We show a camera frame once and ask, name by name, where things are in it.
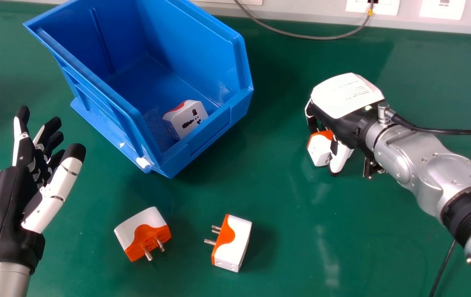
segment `green table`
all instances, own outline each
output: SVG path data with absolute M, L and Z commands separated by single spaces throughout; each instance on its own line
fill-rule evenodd
M 56 62 L 21 25 L 50 8 L 0 3 L 0 168 L 11 163 L 12 117 L 22 104 L 32 134 L 58 115 L 65 143 L 87 147 L 69 201 L 45 230 L 30 297 L 428 295 L 450 235 L 388 175 L 363 179 L 358 152 L 340 177 L 313 167 L 303 107 L 313 86 L 351 71 L 417 124 L 471 128 L 471 35 L 366 28 L 346 40 L 307 41 L 222 18 L 245 37 L 256 92 L 248 115 L 169 180 L 143 174 L 70 108 Z M 311 34 L 350 30 L 271 23 Z M 471 137 L 443 141 L 471 157 Z M 130 263 L 113 228 L 153 205 L 173 238 L 152 263 Z M 239 274 L 212 267 L 203 244 L 226 213 L 254 222 Z M 460 247 L 439 296 L 471 296 Z

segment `white outlet plate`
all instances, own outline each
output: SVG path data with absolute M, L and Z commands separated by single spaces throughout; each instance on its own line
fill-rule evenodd
M 367 13 L 371 0 L 347 0 L 345 11 Z M 400 0 L 379 0 L 373 5 L 374 14 L 397 15 L 399 12 Z
M 213 3 L 235 4 L 233 0 L 193 0 L 193 2 L 213 2 Z M 245 5 L 263 5 L 263 0 L 239 0 L 239 2 Z
M 461 20 L 465 0 L 422 0 L 421 17 Z

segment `plug prong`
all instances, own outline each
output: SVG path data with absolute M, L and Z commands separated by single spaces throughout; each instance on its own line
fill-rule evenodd
M 162 245 L 162 242 L 160 242 L 160 239 L 158 239 L 158 237 L 155 237 L 155 240 L 157 240 L 158 248 L 160 248 L 160 251 L 164 252 L 165 249 L 164 249 L 164 246 Z
M 147 246 L 143 247 L 144 254 L 146 255 L 147 261 L 153 260 L 153 256 L 151 256 L 151 253 L 147 249 Z
M 215 241 L 209 240 L 209 239 L 204 239 L 204 243 L 209 244 L 209 245 L 215 245 Z

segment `storage bin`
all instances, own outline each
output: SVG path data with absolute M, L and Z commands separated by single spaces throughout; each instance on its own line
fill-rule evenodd
M 72 0 L 24 25 L 58 61 L 71 106 L 145 173 L 174 177 L 250 104 L 242 36 L 187 0 Z M 209 117 L 176 141 L 162 116 L 188 99 Z

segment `robotic hand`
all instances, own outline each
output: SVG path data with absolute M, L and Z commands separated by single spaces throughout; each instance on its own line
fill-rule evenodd
M 311 132 L 307 150 L 316 166 L 329 165 L 336 176 L 360 149 L 364 177 L 387 172 L 410 190 L 421 209 L 465 248 L 471 265 L 471 160 L 447 150 L 433 135 L 471 135 L 471 130 L 414 126 L 390 109 L 376 86 L 354 73 L 316 86 L 305 115 Z
M 64 140 L 58 117 L 32 142 L 29 116 L 26 106 L 17 111 L 12 166 L 0 171 L 0 297 L 26 295 L 43 256 L 43 229 L 64 204 L 85 159 L 81 144 L 52 154 Z

